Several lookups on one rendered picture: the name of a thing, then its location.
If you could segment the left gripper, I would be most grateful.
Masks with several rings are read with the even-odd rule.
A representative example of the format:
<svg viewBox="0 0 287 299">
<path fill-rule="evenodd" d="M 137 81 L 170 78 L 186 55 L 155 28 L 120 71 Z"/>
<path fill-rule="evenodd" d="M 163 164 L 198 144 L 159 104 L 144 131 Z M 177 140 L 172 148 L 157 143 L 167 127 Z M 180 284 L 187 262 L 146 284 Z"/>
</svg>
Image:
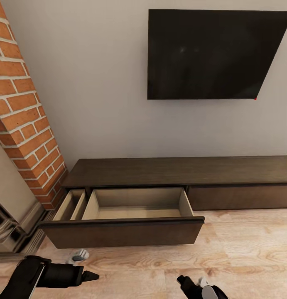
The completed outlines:
<svg viewBox="0 0 287 299">
<path fill-rule="evenodd" d="M 90 271 L 83 271 L 84 266 L 59 264 L 57 277 L 50 288 L 68 288 L 82 284 L 84 281 L 99 279 L 99 275 Z"/>
</svg>

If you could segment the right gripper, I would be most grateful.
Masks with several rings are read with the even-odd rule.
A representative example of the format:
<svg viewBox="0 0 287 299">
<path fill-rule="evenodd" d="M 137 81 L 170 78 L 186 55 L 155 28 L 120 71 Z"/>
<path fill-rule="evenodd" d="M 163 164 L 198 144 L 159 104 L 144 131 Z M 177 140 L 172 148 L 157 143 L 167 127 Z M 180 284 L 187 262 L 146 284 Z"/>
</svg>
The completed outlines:
<svg viewBox="0 0 287 299">
<path fill-rule="evenodd" d="M 188 299 L 195 299 L 196 290 L 200 287 L 193 283 L 189 276 L 179 276 L 177 281 L 181 284 L 180 288 Z"/>
</svg>

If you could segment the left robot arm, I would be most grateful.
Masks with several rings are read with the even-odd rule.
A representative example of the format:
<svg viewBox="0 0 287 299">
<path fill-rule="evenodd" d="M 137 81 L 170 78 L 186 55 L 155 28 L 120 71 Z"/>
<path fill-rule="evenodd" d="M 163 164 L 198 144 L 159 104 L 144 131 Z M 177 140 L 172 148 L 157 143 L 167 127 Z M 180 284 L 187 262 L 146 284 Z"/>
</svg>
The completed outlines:
<svg viewBox="0 0 287 299">
<path fill-rule="evenodd" d="M 72 251 L 65 264 L 54 264 L 51 259 L 28 255 L 19 262 L 0 299 L 31 299 L 36 287 L 68 288 L 97 280 L 98 274 L 83 271 L 84 266 L 76 266 L 76 261 L 88 257 L 88 251 L 83 248 Z"/>
</svg>

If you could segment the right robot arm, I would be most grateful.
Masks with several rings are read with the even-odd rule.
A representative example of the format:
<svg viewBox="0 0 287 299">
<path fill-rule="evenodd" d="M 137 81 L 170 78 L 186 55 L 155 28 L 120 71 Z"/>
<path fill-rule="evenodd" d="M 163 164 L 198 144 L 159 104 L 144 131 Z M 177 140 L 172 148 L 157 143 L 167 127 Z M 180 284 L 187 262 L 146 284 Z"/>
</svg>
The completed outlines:
<svg viewBox="0 0 287 299">
<path fill-rule="evenodd" d="M 227 295 L 216 285 L 211 285 L 204 276 L 194 284 L 189 276 L 179 276 L 177 281 L 188 299 L 228 299 Z"/>
</svg>

